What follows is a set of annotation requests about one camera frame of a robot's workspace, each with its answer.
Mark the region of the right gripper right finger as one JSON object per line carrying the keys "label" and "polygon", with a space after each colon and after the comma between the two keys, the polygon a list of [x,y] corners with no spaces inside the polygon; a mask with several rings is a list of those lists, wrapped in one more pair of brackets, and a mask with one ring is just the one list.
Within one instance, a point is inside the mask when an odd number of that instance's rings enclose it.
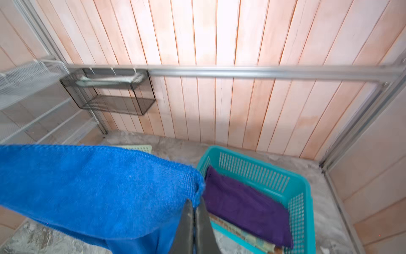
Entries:
{"label": "right gripper right finger", "polygon": [[197,254],[221,254],[203,197],[195,210],[195,231]]}

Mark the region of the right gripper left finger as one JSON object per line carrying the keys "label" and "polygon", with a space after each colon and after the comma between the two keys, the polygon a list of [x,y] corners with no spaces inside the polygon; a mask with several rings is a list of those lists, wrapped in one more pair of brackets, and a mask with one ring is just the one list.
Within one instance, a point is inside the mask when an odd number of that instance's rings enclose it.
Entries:
{"label": "right gripper left finger", "polygon": [[169,254],[193,254],[195,214],[191,200],[186,200]]}

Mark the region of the purple towel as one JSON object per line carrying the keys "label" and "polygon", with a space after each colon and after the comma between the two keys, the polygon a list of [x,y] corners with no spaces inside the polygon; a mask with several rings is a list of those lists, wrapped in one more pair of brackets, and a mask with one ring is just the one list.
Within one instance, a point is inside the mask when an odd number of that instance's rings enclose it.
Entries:
{"label": "purple towel", "polygon": [[277,246],[293,248],[290,214],[272,198],[207,168],[203,199],[209,213]]}

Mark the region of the yellow teal hippo towel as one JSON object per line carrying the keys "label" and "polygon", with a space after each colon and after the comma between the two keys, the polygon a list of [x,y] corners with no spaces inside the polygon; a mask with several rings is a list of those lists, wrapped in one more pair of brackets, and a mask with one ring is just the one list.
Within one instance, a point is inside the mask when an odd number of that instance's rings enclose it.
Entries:
{"label": "yellow teal hippo towel", "polygon": [[276,254],[275,244],[268,243],[260,238],[257,238],[237,226],[226,222],[225,220],[209,214],[211,225],[214,230],[222,233],[224,236],[232,239],[242,247],[251,251],[254,254]]}

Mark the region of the blue towel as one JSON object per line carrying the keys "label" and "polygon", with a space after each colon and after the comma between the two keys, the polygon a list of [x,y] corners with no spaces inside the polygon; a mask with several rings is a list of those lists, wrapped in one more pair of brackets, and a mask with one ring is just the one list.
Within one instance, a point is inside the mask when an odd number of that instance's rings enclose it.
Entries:
{"label": "blue towel", "polygon": [[110,146],[1,147],[1,205],[115,254],[169,252],[186,201],[205,181],[191,166]]}

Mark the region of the light green plastic basket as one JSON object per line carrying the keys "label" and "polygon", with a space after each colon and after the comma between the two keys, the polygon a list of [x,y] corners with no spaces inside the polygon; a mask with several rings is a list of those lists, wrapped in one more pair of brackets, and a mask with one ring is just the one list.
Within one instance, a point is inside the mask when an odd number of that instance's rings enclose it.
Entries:
{"label": "light green plastic basket", "polygon": [[120,146],[116,146],[116,147],[127,149],[127,150],[142,151],[142,152],[145,152],[145,153],[151,153],[152,152],[152,146],[151,145],[120,145]]}

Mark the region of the teal plastic basket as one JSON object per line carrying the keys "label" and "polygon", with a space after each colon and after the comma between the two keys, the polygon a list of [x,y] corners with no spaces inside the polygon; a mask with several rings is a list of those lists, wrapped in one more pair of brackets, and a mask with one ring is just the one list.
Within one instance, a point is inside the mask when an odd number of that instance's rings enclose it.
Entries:
{"label": "teal plastic basket", "polygon": [[197,170],[205,176],[209,166],[255,188],[289,210],[294,246],[291,249],[284,247],[285,254],[316,252],[313,198],[304,177],[220,146],[210,146],[206,150]]}

